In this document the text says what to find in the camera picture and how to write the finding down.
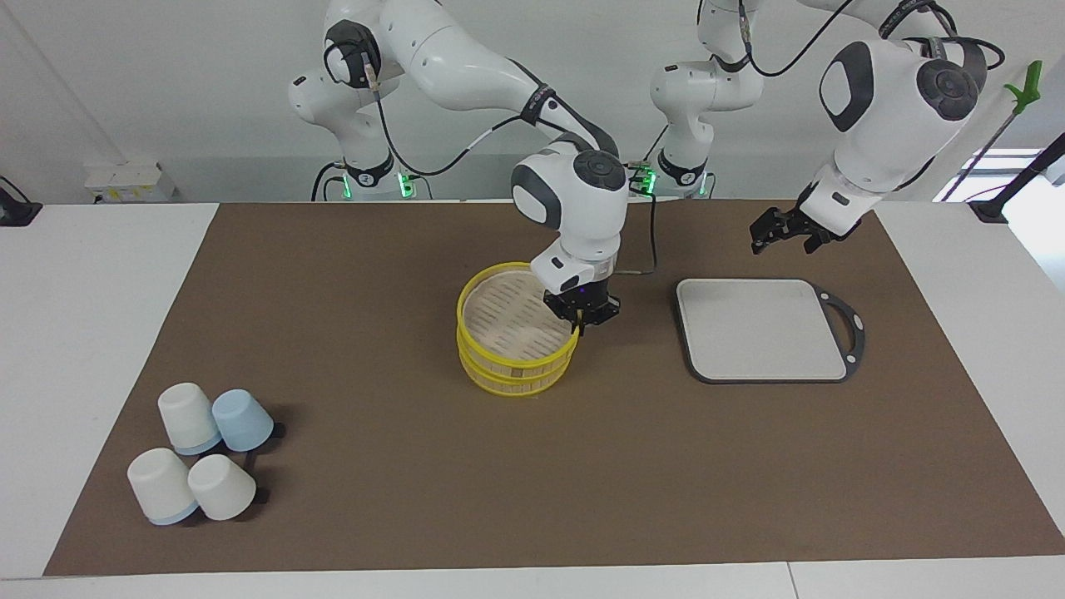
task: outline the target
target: table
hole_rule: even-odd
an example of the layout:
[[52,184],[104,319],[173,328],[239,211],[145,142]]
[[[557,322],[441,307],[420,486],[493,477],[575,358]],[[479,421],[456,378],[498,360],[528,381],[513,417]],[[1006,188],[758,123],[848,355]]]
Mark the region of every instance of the table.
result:
[[[4,230],[0,594],[168,597],[1059,597],[1065,557],[654,568],[39,577],[216,207],[49,207]],[[878,214],[1059,528],[1065,298],[1006,227],[961,206]]]

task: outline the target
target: cup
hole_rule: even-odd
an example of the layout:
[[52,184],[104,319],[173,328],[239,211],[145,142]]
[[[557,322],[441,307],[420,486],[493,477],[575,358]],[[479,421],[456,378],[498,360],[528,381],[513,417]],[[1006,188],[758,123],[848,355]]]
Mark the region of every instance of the cup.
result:
[[174,451],[198,455],[218,444],[222,434],[211,416],[211,401],[195,383],[182,383],[159,396],[159,414]]
[[274,433],[274,419],[244,389],[226,391],[211,408],[222,438],[231,451],[251,451]]
[[126,477],[141,511],[157,527],[180,522],[196,511],[196,498],[189,488],[189,468],[169,449],[142,453],[126,469]]
[[225,455],[210,455],[189,471],[189,488],[212,520],[241,515],[256,497],[256,481]]

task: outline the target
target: black round joint cap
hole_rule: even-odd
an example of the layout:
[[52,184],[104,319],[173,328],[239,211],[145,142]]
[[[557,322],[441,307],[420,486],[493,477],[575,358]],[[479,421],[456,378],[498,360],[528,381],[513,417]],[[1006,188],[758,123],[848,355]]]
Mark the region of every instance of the black round joint cap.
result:
[[977,80],[956,64],[945,60],[924,63],[917,71],[917,88],[945,120],[962,120],[977,108]]
[[593,188],[616,192],[625,187],[625,167],[618,158],[602,150],[585,150],[573,159],[573,172]]

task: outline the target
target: brown table surface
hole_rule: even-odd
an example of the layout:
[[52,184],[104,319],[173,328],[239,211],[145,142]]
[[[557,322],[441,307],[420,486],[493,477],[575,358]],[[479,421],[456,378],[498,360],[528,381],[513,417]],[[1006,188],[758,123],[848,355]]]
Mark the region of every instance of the brown table surface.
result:
[[[222,206],[46,574],[1065,553],[876,217],[754,257],[765,208],[662,205],[658,274],[615,277],[622,314],[514,401],[465,377],[454,303],[551,231],[510,206]],[[646,226],[633,207],[620,268],[646,266]],[[862,315],[865,362],[837,385],[701,384],[671,307],[687,277],[815,282]],[[182,381],[247,388],[290,426],[255,469],[271,502],[237,521],[152,527],[126,482]]]

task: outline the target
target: round yellow basket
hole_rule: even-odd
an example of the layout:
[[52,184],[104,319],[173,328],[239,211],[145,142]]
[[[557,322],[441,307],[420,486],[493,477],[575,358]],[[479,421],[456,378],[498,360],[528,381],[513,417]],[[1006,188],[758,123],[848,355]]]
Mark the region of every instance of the round yellow basket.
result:
[[503,398],[532,396],[557,383],[580,338],[543,304],[543,286],[527,262],[478,273],[459,295],[456,319],[462,369]]

